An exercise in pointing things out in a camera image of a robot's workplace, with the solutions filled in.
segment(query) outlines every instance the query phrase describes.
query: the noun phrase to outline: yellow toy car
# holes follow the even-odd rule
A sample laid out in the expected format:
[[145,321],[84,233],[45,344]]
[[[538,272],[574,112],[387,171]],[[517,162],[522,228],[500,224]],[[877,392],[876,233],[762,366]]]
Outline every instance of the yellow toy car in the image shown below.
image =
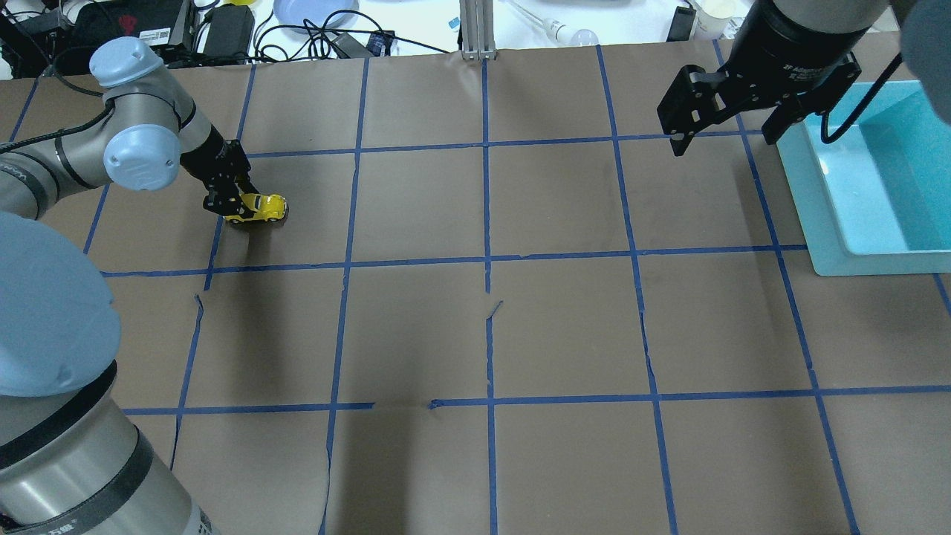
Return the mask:
[[251,208],[245,215],[226,215],[225,221],[237,225],[248,221],[266,221],[274,223],[287,217],[287,199],[280,195],[261,195],[260,193],[242,193],[244,205]]

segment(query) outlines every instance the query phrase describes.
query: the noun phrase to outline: blue plastic container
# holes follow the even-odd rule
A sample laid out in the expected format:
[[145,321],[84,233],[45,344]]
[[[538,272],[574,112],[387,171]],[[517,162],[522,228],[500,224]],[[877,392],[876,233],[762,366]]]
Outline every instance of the blue plastic container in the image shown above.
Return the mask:
[[[855,84],[834,130],[868,91]],[[951,272],[951,127],[917,81],[889,82],[832,145],[813,115],[779,141],[820,275]]]

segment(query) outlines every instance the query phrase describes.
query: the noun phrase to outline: robotic arm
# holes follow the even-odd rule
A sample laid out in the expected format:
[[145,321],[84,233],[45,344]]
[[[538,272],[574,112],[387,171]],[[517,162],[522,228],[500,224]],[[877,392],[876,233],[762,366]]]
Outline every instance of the robotic arm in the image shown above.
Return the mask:
[[[907,8],[907,0],[900,1]],[[826,114],[862,72],[852,47],[888,7],[889,0],[757,0],[726,63],[715,72],[680,69],[657,114],[676,156],[694,135],[741,111],[774,108],[763,125],[773,144],[809,113]],[[918,0],[903,18],[902,50],[945,121],[948,47],[938,36],[948,22],[942,0]]]
[[145,43],[110,41],[90,70],[107,89],[106,110],[77,129],[0,146],[0,211],[38,219],[59,199],[109,182],[164,188],[181,162],[204,183],[206,209],[236,222],[255,219],[261,195],[241,145],[223,139]]

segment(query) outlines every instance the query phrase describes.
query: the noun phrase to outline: white label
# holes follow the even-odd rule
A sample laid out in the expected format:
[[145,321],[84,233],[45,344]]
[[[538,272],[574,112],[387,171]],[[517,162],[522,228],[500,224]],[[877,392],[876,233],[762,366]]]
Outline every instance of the white label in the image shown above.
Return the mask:
[[218,529],[211,524],[208,516],[194,499],[191,501],[191,517],[188,519],[188,525],[184,527],[182,535],[222,535]]
[[150,47],[156,45],[167,45],[168,37],[172,34],[171,28],[161,28],[158,30],[146,30],[139,34],[139,39],[142,39]]

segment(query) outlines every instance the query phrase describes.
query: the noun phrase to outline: white cup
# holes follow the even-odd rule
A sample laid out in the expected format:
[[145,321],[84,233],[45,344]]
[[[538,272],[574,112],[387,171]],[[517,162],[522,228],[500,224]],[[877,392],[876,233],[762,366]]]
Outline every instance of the white cup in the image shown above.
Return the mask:
[[736,0],[694,0],[697,28],[694,39],[718,39],[736,12]]

